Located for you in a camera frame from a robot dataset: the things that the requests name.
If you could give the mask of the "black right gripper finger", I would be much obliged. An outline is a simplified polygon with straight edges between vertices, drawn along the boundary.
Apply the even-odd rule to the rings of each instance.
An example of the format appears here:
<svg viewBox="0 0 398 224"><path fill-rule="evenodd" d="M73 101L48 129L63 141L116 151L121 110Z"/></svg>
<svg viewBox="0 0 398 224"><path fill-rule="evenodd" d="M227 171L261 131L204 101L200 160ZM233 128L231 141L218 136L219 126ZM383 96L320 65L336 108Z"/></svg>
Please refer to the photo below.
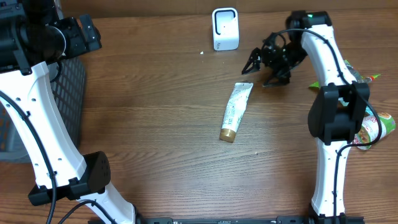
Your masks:
<svg viewBox="0 0 398 224"><path fill-rule="evenodd" d="M283 86L290 83L291 74L289 71L273 71L272 75L262 84L263 87Z"/></svg>
<svg viewBox="0 0 398 224"><path fill-rule="evenodd" d="M255 48L248 59L248 62L245 64L241 74L245 75L252 72L258 72L261 69L261 50L259 48Z"/></svg>

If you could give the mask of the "white tube with gold cap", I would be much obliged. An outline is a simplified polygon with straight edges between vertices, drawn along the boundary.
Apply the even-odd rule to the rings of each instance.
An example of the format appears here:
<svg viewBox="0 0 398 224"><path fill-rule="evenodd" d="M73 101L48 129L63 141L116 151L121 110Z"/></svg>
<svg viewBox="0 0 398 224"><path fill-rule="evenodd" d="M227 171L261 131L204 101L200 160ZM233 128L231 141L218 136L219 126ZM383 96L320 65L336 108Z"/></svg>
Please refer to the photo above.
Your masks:
<svg viewBox="0 0 398 224"><path fill-rule="evenodd" d="M234 85L221 125L220 139L222 141L234 142L253 86L253 83L236 83Z"/></svg>

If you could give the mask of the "green instant noodle cup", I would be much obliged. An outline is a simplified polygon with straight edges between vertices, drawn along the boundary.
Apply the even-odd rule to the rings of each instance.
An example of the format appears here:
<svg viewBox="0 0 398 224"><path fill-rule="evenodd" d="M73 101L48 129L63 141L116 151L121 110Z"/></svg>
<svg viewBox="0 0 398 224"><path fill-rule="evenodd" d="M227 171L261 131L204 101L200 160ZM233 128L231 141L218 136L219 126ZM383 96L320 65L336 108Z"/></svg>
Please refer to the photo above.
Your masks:
<svg viewBox="0 0 398 224"><path fill-rule="evenodd" d="M396 128L396 122L394 118L388 113L378 114L382 134L380 139L390 134ZM360 131L355 134L353 144L366 144L376 139L379 133L378 123L374 115L365 116L361 125Z"/></svg>

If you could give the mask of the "teal tissue pack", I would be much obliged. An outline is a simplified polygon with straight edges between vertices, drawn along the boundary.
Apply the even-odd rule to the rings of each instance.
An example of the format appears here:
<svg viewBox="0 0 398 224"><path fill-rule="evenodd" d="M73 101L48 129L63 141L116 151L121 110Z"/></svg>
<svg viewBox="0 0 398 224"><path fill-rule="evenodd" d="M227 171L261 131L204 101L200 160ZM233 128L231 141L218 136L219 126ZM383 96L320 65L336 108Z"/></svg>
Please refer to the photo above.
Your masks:
<svg viewBox="0 0 398 224"><path fill-rule="evenodd" d="M343 98L338 98L338 101L339 101L339 107L346 107L349 104L348 102L345 102ZM370 107L367 106L364 112L364 117L369 115L373 115L373 112L371 111Z"/></svg>

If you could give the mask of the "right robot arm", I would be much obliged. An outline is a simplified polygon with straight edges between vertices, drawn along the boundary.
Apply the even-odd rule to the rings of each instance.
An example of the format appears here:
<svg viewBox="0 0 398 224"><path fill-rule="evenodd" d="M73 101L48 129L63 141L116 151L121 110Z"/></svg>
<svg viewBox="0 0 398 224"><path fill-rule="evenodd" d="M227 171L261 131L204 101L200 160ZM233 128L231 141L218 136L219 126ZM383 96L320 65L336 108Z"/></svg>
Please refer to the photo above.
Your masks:
<svg viewBox="0 0 398 224"><path fill-rule="evenodd" d="M273 32L255 48L242 73L269 67L264 86L286 85L290 72L306 57L313 65L320 89L308 113L308 129L317 144L317 177L307 223L364 223L345 214L343 188L346 161L370 96L347 69L335 42L327 12L294 11L286 29Z"/></svg>

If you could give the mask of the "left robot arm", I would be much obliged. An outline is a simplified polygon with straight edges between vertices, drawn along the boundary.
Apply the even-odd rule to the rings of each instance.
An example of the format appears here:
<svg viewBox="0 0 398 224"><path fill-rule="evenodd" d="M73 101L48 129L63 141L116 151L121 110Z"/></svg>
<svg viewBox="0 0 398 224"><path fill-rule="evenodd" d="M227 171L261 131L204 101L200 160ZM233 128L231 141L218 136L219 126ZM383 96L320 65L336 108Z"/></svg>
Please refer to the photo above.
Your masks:
<svg viewBox="0 0 398 224"><path fill-rule="evenodd" d="M53 1L1 2L1 103L34 168L32 205L62 198L86 205L101 223L144 223L111 183L102 151L80 154L62 120L50 86L49 65L101 48L91 17L61 18Z"/></svg>

